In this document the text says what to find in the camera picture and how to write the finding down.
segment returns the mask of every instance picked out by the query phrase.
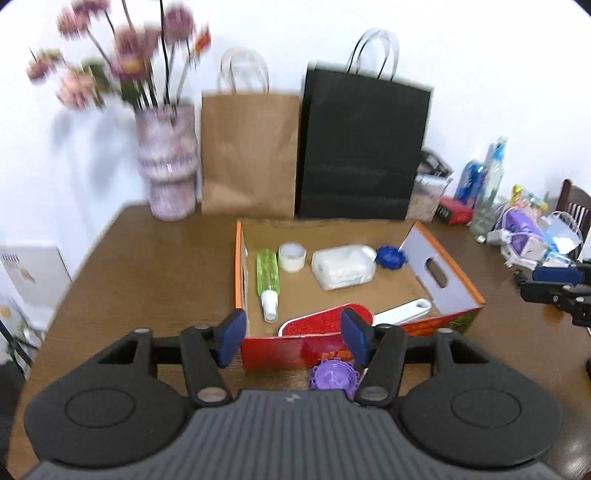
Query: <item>orange box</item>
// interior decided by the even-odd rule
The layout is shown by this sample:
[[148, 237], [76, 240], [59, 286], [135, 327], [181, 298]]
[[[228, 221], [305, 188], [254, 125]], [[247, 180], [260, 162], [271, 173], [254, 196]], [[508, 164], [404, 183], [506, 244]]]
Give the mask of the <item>orange box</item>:
[[[280, 270], [278, 320], [265, 322], [256, 294], [255, 259], [263, 248], [277, 251], [282, 243], [298, 242], [307, 250], [306, 266], [298, 273]], [[323, 291], [311, 271], [312, 254], [321, 248], [364, 244], [399, 246], [408, 264], [391, 271], [377, 267], [364, 285]], [[278, 336], [288, 320], [358, 303], [372, 313], [419, 298], [433, 308], [419, 322], [404, 325], [409, 335], [432, 335], [441, 327], [464, 332], [485, 301], [466, 274], [420, 222], [388, 220], [242, 220], [236, 224], [236, 306], [246, 311], [248, 326], [242, 342], [247, 371], [313, 367], [321, 359], [351, 359], [340, 333]]]

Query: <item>screw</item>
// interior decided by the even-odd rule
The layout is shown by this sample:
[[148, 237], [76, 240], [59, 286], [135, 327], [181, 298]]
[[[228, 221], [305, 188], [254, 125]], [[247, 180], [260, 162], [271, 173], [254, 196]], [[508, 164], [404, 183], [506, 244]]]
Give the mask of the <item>screw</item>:
[[359, 392], [359, 396], [367, 401], [382, 401], [388, 398], [388, 390], [384, 387], [372, 385], [370, 387], [363, 387]]
[[220, 387], [206, 387], [199, 390], [197, 398], [207, 403], [216, 403], [224, 400], [228, 396], [223, 388]]

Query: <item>white charger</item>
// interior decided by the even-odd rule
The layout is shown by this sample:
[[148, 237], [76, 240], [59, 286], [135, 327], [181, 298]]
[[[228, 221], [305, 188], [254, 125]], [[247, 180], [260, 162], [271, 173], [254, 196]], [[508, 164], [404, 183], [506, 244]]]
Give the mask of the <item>white charger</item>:
[[493, 230], [486, 234], [486, 243], [491, 245], [506, 245], [511, 240], [511, 232], [504, 228]]

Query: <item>pink flower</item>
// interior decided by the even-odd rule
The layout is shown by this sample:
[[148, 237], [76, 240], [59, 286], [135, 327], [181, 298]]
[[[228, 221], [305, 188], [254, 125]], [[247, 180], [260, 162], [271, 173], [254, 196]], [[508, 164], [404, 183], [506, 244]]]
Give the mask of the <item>pink flower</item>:
[[111, 60], [111, 72], [122, 82], [144, 80], [150, 76], [152, 65], [137, 57], [115, 57]]
[[36, 59], [29, 62], [27, 75], [33, 83], [44, 82], [47, 76], [55, 71], [55, 62], [49, 55], [38, 55]]
[[106, 12], [111, 6], [111, 0], [78, 0], [72, 3], [74, 13], [99, 14]]
[[88, 12], [74, 12], [65, 8], [57, 19], [57, 29], [66, 38], [80, 37], [80, 34], [88, 30], [90, 16]]
[[69, 70], [61, 80], [61, 89], [57, 92], [58, 100], [70, 110], [84, 110], [89, 100], [95, 98], [95, 78], [86, 73]]
[[143, 59], [150, 62], [158, 48], [160, 30], [146, 27], [144, 31], [123, 27], [115, 34], [115, 53], [119, 59]]
[[164, 35], [168, 44], [187, 41], [194, 29], [193, 15], [189, 10], [181, 5], [168, 9], [164, 16]]

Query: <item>purple package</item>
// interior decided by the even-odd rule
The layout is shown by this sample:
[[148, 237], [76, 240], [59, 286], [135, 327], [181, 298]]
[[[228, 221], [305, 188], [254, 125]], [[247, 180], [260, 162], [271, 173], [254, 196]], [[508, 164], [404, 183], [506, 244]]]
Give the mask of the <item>purple package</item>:
[[[521, 210], [509, 210], [505, 214], [505, 229], [511, 233], [533, 233], [543, 236], [541, 230], [534, 221]], [[518, 255], [521, 255], [525, 244], [529, 240], [529, 235], [515, 235], [511, 238], [511, 246]]]

